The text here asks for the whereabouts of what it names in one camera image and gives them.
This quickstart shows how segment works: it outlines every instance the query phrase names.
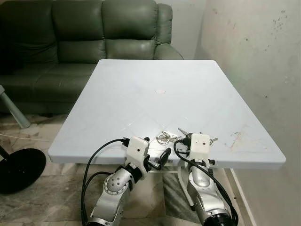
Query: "black round stand base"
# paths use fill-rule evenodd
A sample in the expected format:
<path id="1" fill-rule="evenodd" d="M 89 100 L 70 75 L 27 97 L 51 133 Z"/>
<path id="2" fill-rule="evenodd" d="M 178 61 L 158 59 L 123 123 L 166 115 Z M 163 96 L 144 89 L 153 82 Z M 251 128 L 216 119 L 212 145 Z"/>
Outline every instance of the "black round stand base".
<path id="1" fill-rule="evenodd" d="M 46 157 L 38 149 L 26 148 L 10 154 L 7 161 L 0 161 L 0 194 L 27 188 L 39 178 L 45 165 Z"/>

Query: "sofa backrest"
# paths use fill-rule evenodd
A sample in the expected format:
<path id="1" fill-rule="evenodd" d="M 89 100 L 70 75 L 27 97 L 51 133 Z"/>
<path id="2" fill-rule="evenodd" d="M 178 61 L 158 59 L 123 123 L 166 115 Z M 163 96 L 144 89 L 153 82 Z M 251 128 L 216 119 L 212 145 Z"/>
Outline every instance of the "sofa backrest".
<path id="1" fill-rule="evenodd" d="M 0 6 L 0 32 L 26 63 L 153 59 L 171 41 L 171 7 L 153 0 L 19 0 Z"/>
<path id="2" fill-rule="evenodd" d="M 0 32 L 25 63 L 57 62 L 51 1 L 7 1 L 0 6 Z"/>

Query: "table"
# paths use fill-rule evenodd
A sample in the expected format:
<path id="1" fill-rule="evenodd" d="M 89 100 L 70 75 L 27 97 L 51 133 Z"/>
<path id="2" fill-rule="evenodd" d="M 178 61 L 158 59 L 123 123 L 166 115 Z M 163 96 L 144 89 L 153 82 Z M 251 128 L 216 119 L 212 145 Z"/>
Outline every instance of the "table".
<path id="1" fill-rule="evenodd" d="M 157 158 L 168 146 L 155 137 L 162 130 L 181 135 L 178 127 L 218 137 L 209 155 L 215 167 L 277 169 L 285 162 L 211 60 L 100 60 L 48 154 L 57 163 L 87 163 L 104 143 L 135 135 L 150 137 L 149 154 Z M 92 163 L 123 164 L 125 150 L 114 143 Z M 174 152 L 169 162 L 182 164 Z"/>

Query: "white wall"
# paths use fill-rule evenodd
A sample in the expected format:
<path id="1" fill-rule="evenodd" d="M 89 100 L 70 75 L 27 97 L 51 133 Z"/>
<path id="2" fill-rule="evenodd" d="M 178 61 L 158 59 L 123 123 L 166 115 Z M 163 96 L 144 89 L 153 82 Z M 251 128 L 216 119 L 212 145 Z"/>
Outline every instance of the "white wall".
<path id="1" fill-rule="evenodd" d="M 214 59 L 286 156 L 235 170 L 258 226 L 301 225 L 300 1 L 209 0 L 195 57 Z"/>
<path id="2" fill-rule="evenodd" d="M 198 43 L 206 0 L 155 0 L 173 9 L 173 29 L 171 45 L 184 59 L 193 59 Z"/>

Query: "black cable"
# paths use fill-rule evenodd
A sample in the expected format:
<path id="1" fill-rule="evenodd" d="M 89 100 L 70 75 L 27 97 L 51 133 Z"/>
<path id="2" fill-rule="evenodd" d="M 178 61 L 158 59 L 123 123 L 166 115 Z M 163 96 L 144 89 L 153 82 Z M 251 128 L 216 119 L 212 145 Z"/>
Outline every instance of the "black cable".
<path id="1" fill-rule="evenodd" d="M 192 162 L 182 156 L 180 156 L 179 152 L 176 150 L 176 145 L 177 143 L 183 143 L 184 140 L 177 140 L 175 143 L 174 143 L 174 152 L 175 154 L 180 158 L 182 159 L 183 161 L 195 166 L 196 168 L 198 168 L 199 170 L 201 170 L 202 172 L 204 172 L 207 176 L 209 176 L 215 183 L 216 183 L 216 186 L 219 190 L 219 192 L 221 193 L 222 197 L 224 198 L 224 200 L 226 201 L 226 203 L 229 205 L 230 207 L 230 210 L 231 210 L 231 215 L 232 215 L 232 219 L 234 220 L 235 224 L 238 225 L 238 214 L 235 210 L 235 208 L 233 207 L 232 205 L 232 202 L 231 202 L 231 199 L 229 198 L 226 190 L 223 188 L 223 186 L 220 184 L 220 182 L 212 175 L 210 175 L 206 170 L 204 170 L 202 167 L 200 167 L 199 165 L 197 165 L 195 162 Z"/>
<path id="2" fill-rule="evenodd" d="M 109 172 L 103 172 L 103 171 L 99 171 L 99 172 L 96 172 L 95 174 L 93 174 L 92 176 L 90 176 L 90 178 L 88 179 L 88 181 L 86 182 L 86 185 L 85 185 L 85 188 L 84 190 L 82 191 L 82 196 L 83 196 L 83 199 L 81 199 L 81 206 L 83 206 L 84 208 L 84 213 L 87 214 L 87 211 L 86 211 L 86 206 L 85 206 L 85 194 L 86 194 L 86 190 L 88 188 L 88 185 L 90 184 L 91 180 L 96 177 L 97 175 L 100 175 L 100 174 L 103 174 L 103 175 L 111 175 L 112 173 L 109 173 Z"/>
<path id="3" fill-rule="evenodd" d="M 86 207 L 85 207 L 84 192 L 86 191 L 86 179 L 87 179 L 87 174 L 88 174 L 88 170 L 89 170 L 91 161 L 97 155 L 97 153 L 100 150 L 102 150 L 104 147 L 106 147 L 107 145 L 112 144 L 114 142 L 118 142 L 118 141 L 125 142 L 125 139 L 115 139 L 115 140 L 111 140 L 108 143 L 104 144 L 103 146 L 101 146 L 100 148 L 98 148 L 96 152 L 94 152 L 94 154 L 90 157 L 90 159 L 89 159 L 89 161 L 87 163 L 85 174 L 84 174 L 84 179 L 83 179 L 83 184 L 82 184 L 82 187 L 81 187 L 81 197 L 80 197 L 81 222 L 82 222 L 83 226 L 86 226 L 86 223 L 87 223 L 87 220 L 88 220 L 88 218 L 87 218 L 87 212 L 86 212 Z"/>

